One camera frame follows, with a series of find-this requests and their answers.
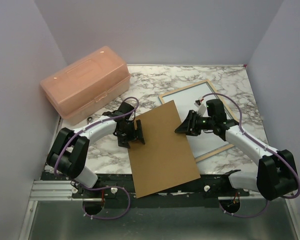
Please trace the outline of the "translucent orange plastic box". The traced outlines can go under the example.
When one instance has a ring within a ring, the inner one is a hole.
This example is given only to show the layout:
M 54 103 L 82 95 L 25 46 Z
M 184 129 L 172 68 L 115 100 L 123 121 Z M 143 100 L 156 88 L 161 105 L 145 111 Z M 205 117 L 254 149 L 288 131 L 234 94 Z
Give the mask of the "translucent orange plastic box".
M 40 82 L 60 117 L 74 126 L 130 88 L 126 62 L 104 46 Z

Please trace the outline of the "silver ratchet wrench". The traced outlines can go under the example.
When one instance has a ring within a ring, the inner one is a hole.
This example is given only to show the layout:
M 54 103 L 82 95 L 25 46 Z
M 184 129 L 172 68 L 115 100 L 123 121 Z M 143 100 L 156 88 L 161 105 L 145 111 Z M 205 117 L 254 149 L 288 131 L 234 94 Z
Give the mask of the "silver ratchet wrench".
M 90 122 L 93 121 L 93 117 L 92 117 L 92 116 L 89 116 L 86 120 L 87 120 L 88 123 L 90 123 Z

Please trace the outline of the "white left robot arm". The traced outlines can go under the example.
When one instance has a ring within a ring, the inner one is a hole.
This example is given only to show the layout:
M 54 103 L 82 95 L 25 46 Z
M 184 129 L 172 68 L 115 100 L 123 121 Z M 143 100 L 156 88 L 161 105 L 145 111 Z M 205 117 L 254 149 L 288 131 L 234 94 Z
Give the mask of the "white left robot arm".
M 133 141 L 144 145 L 141 121 L 130 119 L 137 108 L 123 101 L 117 110 L 104 112 L 97 121 L 73 130 L 62 128 L 47 155 L 46 164 L 56 175 L 60 173 L 83 185 L 89 197 L 97 197 L 101 191 L 98 176 L 86 167 L 89 146 L 107 135 L 117 137 L 117 144 L 122 148 L 130 149 Z

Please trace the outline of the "aluminium mounting rail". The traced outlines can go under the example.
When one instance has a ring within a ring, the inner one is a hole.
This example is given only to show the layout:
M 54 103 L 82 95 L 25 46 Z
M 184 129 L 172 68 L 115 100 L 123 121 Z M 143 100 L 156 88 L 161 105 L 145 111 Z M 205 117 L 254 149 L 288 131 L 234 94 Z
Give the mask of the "aluminium mounting rail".
M 113 199 L 122 193 L 124 188 L 132 198 L 137 197 L 133 176 L 131 174 L 100 174 L 95 188 L 107 187 L 104 198 Z M 235 194 L 239 198 L 262 198 L 261 193 L 247 187 L 235 189 L 231 186 L 227 174 L 202 174 L 200 178 L 164 190 L 156 190 L 144 198 L 154 196 L 187 196 L 197 194 L 204 199 L 230 199 Z M 62 199 L 100 199 L 100 190 L 88 190 L 65 177 L 56 177 L 44 172 L 41 180 L 33 182 L 30 192 L 32 199 L 62 200 Z

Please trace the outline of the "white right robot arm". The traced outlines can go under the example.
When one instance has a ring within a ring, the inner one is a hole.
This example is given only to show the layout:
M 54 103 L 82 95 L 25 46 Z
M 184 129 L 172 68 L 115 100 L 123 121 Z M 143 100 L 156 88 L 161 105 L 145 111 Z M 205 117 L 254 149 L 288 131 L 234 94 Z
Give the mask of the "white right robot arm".
M 238 189 L 259 192 L 266 200 L 288 197 L 288 194 L 300 189 L 293 154 L 288 150 L 277 150 L 246 132 L 235 119 L 228 119 L 224 104 L 220 99 L 211 99 L 202 103 L 195 101 L 198 110 L 190 110 L 179 127 L 177 134 L 199 136 L 203 131 L 213 134 L 228 142 L 256 165 L 257 172 L 244 173 L 234 170 L 228 173 L 228 179 L 220 183 L 220 191 L 231 196 Z

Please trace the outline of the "brown cardboard backing board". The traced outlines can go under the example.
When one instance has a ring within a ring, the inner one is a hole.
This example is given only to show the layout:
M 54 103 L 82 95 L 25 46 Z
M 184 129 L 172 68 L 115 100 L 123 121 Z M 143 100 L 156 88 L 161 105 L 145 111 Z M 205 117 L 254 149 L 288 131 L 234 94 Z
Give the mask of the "brown cardboard backing board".
M 142 198 L 200 178 L 184 134 L 175 133 L 181 119 L 174 101 L 136 117 L 145 143 L 133 141 L 128 150 L 134 189 Z

